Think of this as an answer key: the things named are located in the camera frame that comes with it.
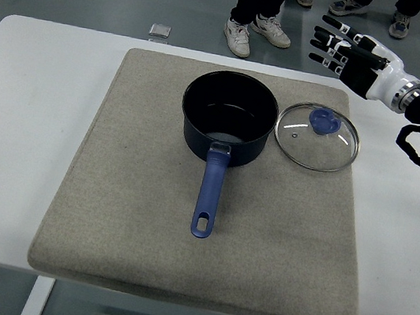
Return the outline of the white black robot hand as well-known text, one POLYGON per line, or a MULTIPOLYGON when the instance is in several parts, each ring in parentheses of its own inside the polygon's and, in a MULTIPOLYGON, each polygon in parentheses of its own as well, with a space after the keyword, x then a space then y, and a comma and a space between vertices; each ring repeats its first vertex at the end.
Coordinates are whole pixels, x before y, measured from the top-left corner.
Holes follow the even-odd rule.
POLYGON ((420 80, 404 71, 403 61, 385 45, 350 25, 324 15, 322 20, 336 31, 314 28, 309 59, 335 73, 356 95, 380 100, 392 111, 402 111, 401 100, 420 80))

